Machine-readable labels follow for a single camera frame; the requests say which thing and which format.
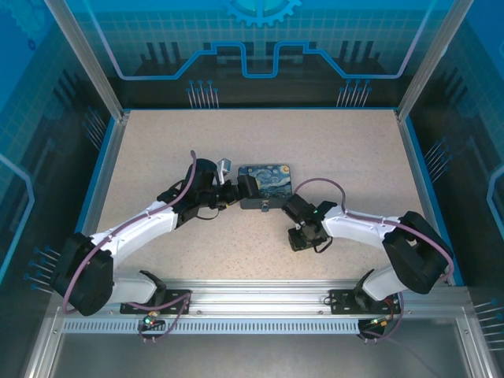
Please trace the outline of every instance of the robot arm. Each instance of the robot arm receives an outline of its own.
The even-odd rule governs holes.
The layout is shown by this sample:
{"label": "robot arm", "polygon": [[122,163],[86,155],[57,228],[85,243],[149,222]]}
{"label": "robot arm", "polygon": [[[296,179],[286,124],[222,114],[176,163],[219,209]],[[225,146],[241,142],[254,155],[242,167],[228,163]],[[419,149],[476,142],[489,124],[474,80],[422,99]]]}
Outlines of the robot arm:
{"label": "robot arm", "polygon": [[[446,258],[430,244],[395,224],[413,228],[453,257],[448,245],[415,212],[409,211],[404,217],[377,217],[345,211],[334,202],[322,202],[316,208],[299,195],[293,195],[282,210],[296,223],[296,228],[288,231],[294,251],[312,247],[320,253],[332,238],[346,238],[387,253],[390,264],[366,273],[354,289],[355,302],[363,310],[405,289],[427,294],[448,265]],[[327,241],[329,244],[323,250],[317,249]]]}
{"label": "robot arm", "polygon": [[[190,187],[186,186],[190,181],[192,166],[185,180],[160,194],[157,201],[130,220],[88,238],[82,234],[71,236],[54,268],[51,287],[60,295],[65,295],[83,259],[96,246],[102,245],[79,275],[69,303],[85,316],[96,313],[108,303],[137,302],[159,306],[165,297],[165,286],[156,276],[145,271],[120,274],[114,273],[114,270],[125,258],[152,239],[196,217],[202,207],[223,210],[258,191],[255,178],[251,176],[239,176],[237,185],[224,180],[230,168],[231,162],[227,159],[217,164],[198,159]],[[178,184],[181,184],[180,189],[176,189]],[[186,189],[180,201],[167,207]]]}

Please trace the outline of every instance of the blue wall panel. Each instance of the blue wall panel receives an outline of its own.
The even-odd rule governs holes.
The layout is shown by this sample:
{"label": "blue wall panel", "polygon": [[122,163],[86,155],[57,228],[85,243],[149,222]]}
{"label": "blue wall panel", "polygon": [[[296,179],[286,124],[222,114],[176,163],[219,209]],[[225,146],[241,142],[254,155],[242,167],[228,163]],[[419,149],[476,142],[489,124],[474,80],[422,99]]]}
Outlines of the blue wall panel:
{"label": "blue wall panel", "polygon": [[476,0],[411,119],[475,300],[504,298],[504,6]]}
{"label": "blue wall panel", "polygon": [[124,106],[209,108],[191,81],[219,107],[396,106],[451,1],[69,5]]}
{"label": "blue wall panel", "polygon": [[110,115],[42,0],[1,2],[0,47],[0,366],[22,376],[52,269],[34,251],[72,234]]}

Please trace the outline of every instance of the circuit graphic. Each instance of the circuit graphic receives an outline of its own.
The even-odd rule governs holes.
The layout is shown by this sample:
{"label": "circuit graphic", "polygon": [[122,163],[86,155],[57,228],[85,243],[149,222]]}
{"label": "circuit graphic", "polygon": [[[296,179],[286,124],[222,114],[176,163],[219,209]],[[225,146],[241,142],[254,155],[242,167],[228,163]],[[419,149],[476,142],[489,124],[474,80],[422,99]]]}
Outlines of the circuit graphic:
{"label": "circuit graphic", "polygon": [[0,11],[10,12],[17,26],[32,39],[46,25],[46,6],[43,0],[0,0]]}

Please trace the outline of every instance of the beige work surface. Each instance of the beige work surface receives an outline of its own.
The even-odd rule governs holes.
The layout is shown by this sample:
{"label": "beige work surface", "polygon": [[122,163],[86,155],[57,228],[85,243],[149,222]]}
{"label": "beige work surface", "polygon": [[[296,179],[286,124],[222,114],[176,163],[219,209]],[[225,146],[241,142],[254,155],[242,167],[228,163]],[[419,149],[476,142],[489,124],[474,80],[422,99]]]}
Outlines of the beige work surface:
{"label": "beige work surface", "polygon": [[[98,230],[139,213],[184,178],[191,149],[200,158],[231,160],[234,180],[241,165],[282,163],[291,167],[294,186],[312,177],[339,182],[348,209],[388,216],[421,212],[392,110],[136,110]],[[308,184],[300,194],[316,206],[341,199],[328,183]],[[335,239],[323,254],[293,252],[291,227],[279,209],[262,213],[235,204],[215,220],[194,219],[151,241],[119,270],[147,269],[165,279],[345,279],[388,261],[385,252],[346,239]]]}

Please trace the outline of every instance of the gear graphic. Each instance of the gear graphic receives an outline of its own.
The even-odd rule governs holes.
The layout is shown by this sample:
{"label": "gear graphic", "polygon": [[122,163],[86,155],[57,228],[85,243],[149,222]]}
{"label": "gear graphic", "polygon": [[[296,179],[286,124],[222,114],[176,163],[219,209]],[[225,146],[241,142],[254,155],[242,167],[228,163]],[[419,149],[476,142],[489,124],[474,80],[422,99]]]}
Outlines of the gear graphic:
{"label": "gear graphic", "polygon": [[46,7],[43,0],[2,0],[1,9],[10,10],[17,26],[28,37],[42,32],[46,25]]}
{"label": "gear graphic", "polygon": [[229,16],[236,21],[245,21],[246,26],[264,24],[273,26],[275,21],[284,22],[284,16],[294,14],[293,8],[301,5],[301,0],[221,0]]}

